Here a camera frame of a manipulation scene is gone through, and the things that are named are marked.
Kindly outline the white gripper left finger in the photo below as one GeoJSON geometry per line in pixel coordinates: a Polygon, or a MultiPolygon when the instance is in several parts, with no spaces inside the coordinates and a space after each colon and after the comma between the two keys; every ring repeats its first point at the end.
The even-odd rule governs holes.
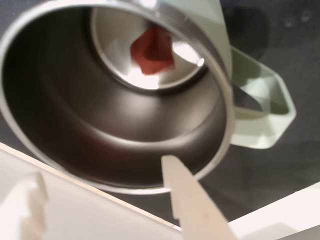
{"type": "Polygon", "coordinates": [[[34,172],[20,179],[0,204],[2,240],[41,240],[46,233],[48,193],[43,176],[34,172]]]}

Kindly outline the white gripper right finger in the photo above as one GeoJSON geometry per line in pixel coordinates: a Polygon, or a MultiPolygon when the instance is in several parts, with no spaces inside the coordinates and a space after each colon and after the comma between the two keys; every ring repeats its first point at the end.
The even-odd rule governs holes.
{"type": "Polygon", "coordinates": [[[235,240],[217,205],[190,170],[174,155],[161,157],[162,179],[170,189],[172,214],[185,240],[235,240]]]}

